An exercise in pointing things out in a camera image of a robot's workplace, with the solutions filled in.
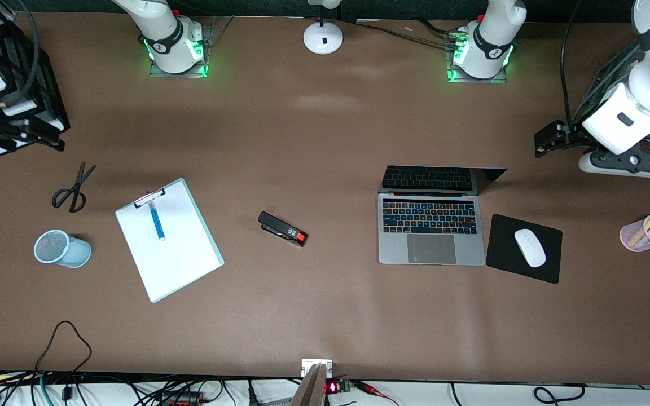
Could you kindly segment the blue marker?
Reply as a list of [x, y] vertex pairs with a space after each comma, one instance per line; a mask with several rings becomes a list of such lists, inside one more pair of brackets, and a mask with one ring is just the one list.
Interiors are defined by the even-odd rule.
[[153, 224], [154, 224], [154, 227], [155, 227], [157, 238], [159, 239], [159, 241], [165, 241], [166, 236], [165, 236], [165, 233], [164, 233], [163, 225], [161, 223], [159, 213], [158, 213], [157, 208], [156, 208], [156, 206], [154, 204], [154, 201], [150, 201], [148, 203], [148, 208], [150, 209], [150, 215], [151, 215], [152, 220], [153, 220]]

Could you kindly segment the silver laptop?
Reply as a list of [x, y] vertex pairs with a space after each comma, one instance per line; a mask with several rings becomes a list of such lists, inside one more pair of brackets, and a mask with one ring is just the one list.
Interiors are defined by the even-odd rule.
[[381, 264], [482, 266], [479, 197], [503, 167], [388, 165], [377, 195]]

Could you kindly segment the black stacked paper tray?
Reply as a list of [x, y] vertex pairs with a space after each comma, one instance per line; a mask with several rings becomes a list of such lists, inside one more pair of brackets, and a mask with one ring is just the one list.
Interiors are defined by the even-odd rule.
[[8, 119], [38, 117], [56, 126], [62, 139], [70, 123], [49, 56], [43, 49], [35, 49], [33, 39], [2, 15], [0, 75], [7, 85], [0, 92], [0, 155], [28, 146], [22, 147], [10, 133]]

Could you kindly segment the black scissors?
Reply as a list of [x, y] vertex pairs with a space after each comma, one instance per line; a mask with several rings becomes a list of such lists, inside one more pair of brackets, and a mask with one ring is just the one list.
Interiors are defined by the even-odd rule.
[[52, 195], [51, 204], [54, 208], [60, 208], [64, 205], [68, 198], [71, 198], [69, 206], [70, 213], [78, 213], [87, 203], [87, 197], [81, 192], [81, 188], [85, 180], [96, 169], [97, 165], [93, 165], [90, 169], [85, 170], [86, 162], [80, 164], [74, 185], [69, 188], [61, 188]]

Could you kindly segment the white computer mouse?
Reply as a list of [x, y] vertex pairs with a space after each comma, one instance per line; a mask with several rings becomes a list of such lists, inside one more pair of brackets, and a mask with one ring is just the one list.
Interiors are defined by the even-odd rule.
[[516, 230], [513, 236], [529, 267], [537, 268], [545, 264], [547, 258], [544, 247], [531, 229], [522, 228]]

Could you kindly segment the blue mesh cup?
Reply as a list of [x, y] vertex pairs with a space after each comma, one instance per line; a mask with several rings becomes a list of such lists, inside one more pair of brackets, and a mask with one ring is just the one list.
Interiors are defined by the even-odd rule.
[[87, 241], [70, 236], [62, 230], [49, 230], [34, 242], [33, 254], [42, 264], [56, 264], [77, 269], [92, 256], [92, 246]]

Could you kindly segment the black mouse pad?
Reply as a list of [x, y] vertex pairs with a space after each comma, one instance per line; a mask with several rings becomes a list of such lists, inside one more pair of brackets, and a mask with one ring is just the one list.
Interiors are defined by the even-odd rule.
[[[529, 267], [516, 245], [513, 233], [522, 228], [531, 229], [544, 247], [547, 259], [541, 267]], [[491, 218], [486, 265], [493, 269], [557, 284], [560, 277], [562, 241], [563, 233], [560, 230], [495, 214]]]

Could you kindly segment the white clipboard teal edge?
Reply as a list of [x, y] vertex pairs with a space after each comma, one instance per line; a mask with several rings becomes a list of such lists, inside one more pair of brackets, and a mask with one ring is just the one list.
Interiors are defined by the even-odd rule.
[[[153, 201], [164, 229], [159, 241], [148, 203]], [[190, 285], [225, 264], [183, 178], [122, 206], [115, 217], [152, 303]]]

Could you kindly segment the black red stapler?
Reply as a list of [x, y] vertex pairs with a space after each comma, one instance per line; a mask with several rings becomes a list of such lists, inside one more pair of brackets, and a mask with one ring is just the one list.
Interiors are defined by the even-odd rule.
[[280, 218], [271, 215], [267, 211], [261, 211], [258, 216], [258, 223], [261, 229], [281, 237], [282, 239], [295, 244], [296, 246], [303, 247], [309, 235], [292, 224], [286, 223]]

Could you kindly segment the white round lamp base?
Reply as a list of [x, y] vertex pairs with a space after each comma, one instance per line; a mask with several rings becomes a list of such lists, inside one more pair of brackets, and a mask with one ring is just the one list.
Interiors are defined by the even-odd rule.
[[304, 31], [304, 45], [311, 53], [317, 55], [330, 55], [341, 48], [345, 36], [343, 31], [332, 23], [326, 21], [326, 10], [340, 10], [342, 0], [307, 0], [309, 5], [318, 7], [319, 14], [314, 23]]

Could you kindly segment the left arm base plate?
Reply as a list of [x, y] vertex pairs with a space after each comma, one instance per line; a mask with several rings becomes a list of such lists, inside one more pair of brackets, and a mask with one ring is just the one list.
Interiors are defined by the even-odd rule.
[[465, 27], [448, 36], [454, 44], [446, 51], [446, 69], [449, 82], [492, 83], [506, 82], [506, 66], [514, 44], [481, 48]]

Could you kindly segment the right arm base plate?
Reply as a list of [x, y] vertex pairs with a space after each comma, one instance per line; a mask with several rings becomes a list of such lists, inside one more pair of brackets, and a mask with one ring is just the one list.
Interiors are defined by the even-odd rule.
[[224, 34], [235, 16], [218, 25], [219, 16], [214, 16], [207, 25], [179, 16], [182, 23], [180, 36], [171, 39], [168, 53], [161, 53], [166, 45], [141, 35], [140, 43], [147, 49], [151, 61], [149, 76], [152, 78], [206, 78], [212, 46]]

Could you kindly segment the grey post white block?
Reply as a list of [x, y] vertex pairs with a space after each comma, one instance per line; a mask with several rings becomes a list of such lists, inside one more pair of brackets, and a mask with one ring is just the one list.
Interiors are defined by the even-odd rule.
[[304, 358], [301, 362], [302, 381], [289, 406], [324, 406], [327, 380], [333, 378], [333, 360]]

